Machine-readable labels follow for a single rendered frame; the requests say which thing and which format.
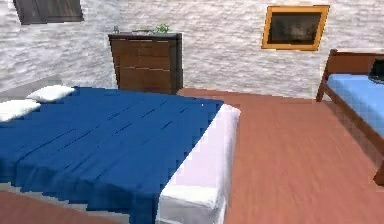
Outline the dark brown chest of drawers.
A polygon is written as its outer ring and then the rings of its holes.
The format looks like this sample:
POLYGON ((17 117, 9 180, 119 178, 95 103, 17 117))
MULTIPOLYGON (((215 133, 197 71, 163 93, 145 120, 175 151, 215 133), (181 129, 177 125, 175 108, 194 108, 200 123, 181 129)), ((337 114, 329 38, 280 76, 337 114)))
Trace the dark brown chest of drawers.
POLYGON ((109 34, 120 90, 176 94, 183 88, 182 34, 109 34))

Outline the bed with dark blue cover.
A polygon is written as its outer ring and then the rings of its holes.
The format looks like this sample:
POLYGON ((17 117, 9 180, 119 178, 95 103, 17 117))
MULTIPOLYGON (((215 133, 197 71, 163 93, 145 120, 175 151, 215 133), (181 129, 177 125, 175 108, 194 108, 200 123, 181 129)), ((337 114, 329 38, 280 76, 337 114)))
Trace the bed with dark blue cover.
MULTIPOLYGON (((63 84, 44 78, 0 92, 0 103, 51 85, 63 84)), ((239 109, 214 99, 73 88, 0 122, 0 189, 121 224, 224 224, 239 109)))

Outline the white pillow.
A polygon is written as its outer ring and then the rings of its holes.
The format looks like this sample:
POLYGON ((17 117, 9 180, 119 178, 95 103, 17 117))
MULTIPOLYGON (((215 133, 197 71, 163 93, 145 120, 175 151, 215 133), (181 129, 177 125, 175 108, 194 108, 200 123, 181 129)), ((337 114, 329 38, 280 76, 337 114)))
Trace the white pillow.
POLYGON ((53 102, 61 99, 70 93, 73 93, 75 89, 73 87, 63 85, 51 85, 40 88, 26 96, 27 99, 35 100, 37 102, 53 102))
POLYGON ((24 116, 41 106, 35 100, 9 100, 0 103, 0 122, 7 122, 12 119, 24 116))

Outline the brown wooden bed, light blue mattress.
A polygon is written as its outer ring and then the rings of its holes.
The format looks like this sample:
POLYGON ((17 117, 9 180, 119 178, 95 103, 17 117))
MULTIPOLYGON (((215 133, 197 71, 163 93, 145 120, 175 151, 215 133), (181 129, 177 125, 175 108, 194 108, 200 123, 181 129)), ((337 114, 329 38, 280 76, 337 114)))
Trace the brown wooden bed, light blue mattress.
POLYGON ((374 182, 384 187, 384 84, 368 78, 384 53, 344 52, 331 49, 316 95, 328 95, 383 156, 374 182))

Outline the dark framed window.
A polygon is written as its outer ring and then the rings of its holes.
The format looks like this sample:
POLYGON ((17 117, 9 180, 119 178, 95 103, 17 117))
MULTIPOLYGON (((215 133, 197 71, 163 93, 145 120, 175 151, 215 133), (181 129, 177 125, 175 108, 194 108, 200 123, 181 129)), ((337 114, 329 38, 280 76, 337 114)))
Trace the dark framed window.
POLYGON ((82 22, 80 0, 13 0, 22 25, 82 22))

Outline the black object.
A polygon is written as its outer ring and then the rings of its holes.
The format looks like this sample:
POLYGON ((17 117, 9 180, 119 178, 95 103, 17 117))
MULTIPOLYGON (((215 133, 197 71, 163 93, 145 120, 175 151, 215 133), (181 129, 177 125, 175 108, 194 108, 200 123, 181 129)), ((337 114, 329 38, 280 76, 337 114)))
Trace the black object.
POLYGON ((375 83, 384 84, 384 59, 374 61, 368 78, 375 83))

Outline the yellow framed wall picture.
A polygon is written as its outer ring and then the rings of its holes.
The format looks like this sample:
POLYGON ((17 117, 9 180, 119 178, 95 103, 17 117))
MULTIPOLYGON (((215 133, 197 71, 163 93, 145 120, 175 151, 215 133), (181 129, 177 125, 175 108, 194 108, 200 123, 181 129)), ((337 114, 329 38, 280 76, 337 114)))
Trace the yellow framed wall picture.
POLYGON ((329 5, 268 6, 262 49, 317 51, 329 5))

